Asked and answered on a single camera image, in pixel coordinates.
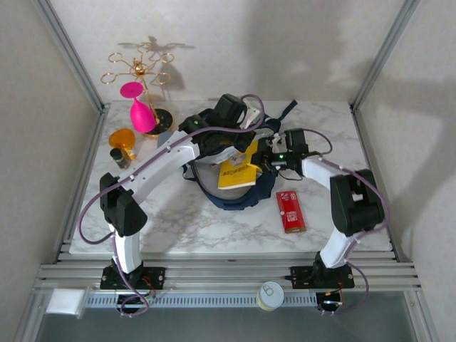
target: yellow booklet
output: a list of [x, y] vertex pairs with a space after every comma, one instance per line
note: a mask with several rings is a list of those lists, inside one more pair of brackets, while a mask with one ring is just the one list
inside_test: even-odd
[[258, 140], [252, 142], [245, 153], [239, 152], [222, 163], [218, 184], [219, 189], [228, 190], [255, 185], [258, 168], [250, 165], [250, 161], [257, 149]]

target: marble surface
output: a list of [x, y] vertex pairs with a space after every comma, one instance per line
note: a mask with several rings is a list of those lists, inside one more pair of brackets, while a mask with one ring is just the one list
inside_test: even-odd
[[[266, 113], [278, 117], [288, 101], [265, 102]], [[188, 115], [213, 108], [215, 101], [174, 101], [158, 103], [175, 117], [176, 124]], [[84, 205], [98, 193], [102, 175], [120, 173], [109, 156], [109, 135], [123, 127], [132, 127], [129, 119], [130, 101], [114, 101], [100, 139], [98, 153], [86, 190]], [[344, 102], [299, 102], [284, 119], [282, 129], [303, 127], [320, 130], [334, 144], [330, 160], [346, 167], [366, 166], [350, 110]], [[137, 161], [146, 158], [155, 148], [156, 140], [137, 136]], [[324, 151], [323, 139], [311, 133], [306, 139], [312, 150]], [[275, 192], [296, 190], [306, 220], [307, 231], [285, 234], [282, 228]], [[215, 207], [194, 182], [182, 178], [175, 170], [152, 191], [141, 204], [149, 217], [141, 230], [142, 252], [169, 253], [264, 253], [317, 252], [326, 244], [333, 230], [329, 191], [312, 180], [300, 182], [278, 178], [270, 199], [243, 211], [227, 212]], [[83, 220], [83, 231], [89, 239], [100, 239], [108, 226], [96, 202]], [[388, 234], [373, 234], [357, 246], [359, 251], [390, 251]], [[77, 232], [70, 248], [72, 254], [111, 253], [110, 242], [97, 246], [85, 244]]]

